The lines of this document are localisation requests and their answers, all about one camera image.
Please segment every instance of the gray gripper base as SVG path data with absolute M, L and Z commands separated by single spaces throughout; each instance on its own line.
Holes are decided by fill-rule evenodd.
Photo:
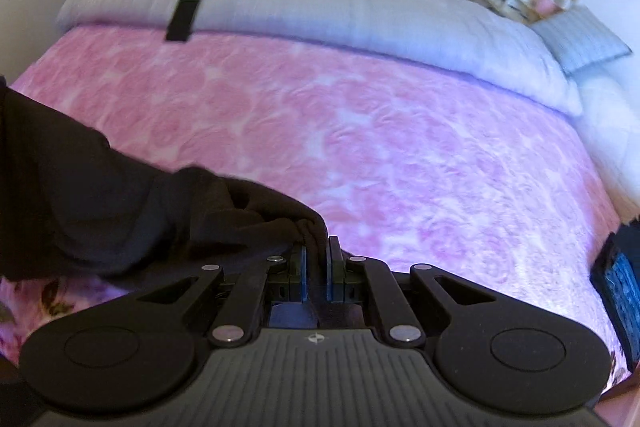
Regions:
M 262 330 L 214 351 L 199 378 L 155 409 L 112 420 L 48 412 L 35 427 L 602 427 L 586 409 L 548 419 L 495 415 L 467 403 L 417 351 L 370 330 Z

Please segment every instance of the pink blanket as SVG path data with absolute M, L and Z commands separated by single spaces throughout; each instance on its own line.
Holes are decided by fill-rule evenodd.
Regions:
M 129 155 L 286 192 L 320 212 L 343 248 L 393 270 L 435 264 L 575 319 L 609 346 L 609 384 L 627 375 L 589 282 L 618 216 L 552 110 L 389 58 L 230 34 L 166 43 L 159 30 L 102 26 L 67 34 L 14 88 Z M 16 322 L 0 327 L 0 347 L 14 361 L 52 315 L 118 294 L 97 281 L 46 283 L 0 285 Z

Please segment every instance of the striped pillow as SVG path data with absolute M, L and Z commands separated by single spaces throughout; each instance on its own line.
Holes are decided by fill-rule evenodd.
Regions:
M 585 6 L 576 6 L 530 28 L 542 38 L 566 76 L 633 54 L 629 46 Z

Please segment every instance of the white comforter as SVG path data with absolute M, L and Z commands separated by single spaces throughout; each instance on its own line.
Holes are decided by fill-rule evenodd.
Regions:
M 64 30 L 110 22 L 164 27 L 178 0 L 68 0 Z M 195 30 L 320 41 L 469 73 L 577 116 L 577 86 L 524 25 L 466 0 L 203 0 Z

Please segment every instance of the crosshair logo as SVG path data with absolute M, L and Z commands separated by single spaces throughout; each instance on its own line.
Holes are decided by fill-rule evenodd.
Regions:
M 316 344 L 316 346 L 317 346 L 322 341 L 324 341 L 324 335 L 322 335 L 321 333 L 314 333 L 312 335 L 309 335 L 306 339 L 309 342 L 312 342 L 312 343 Z

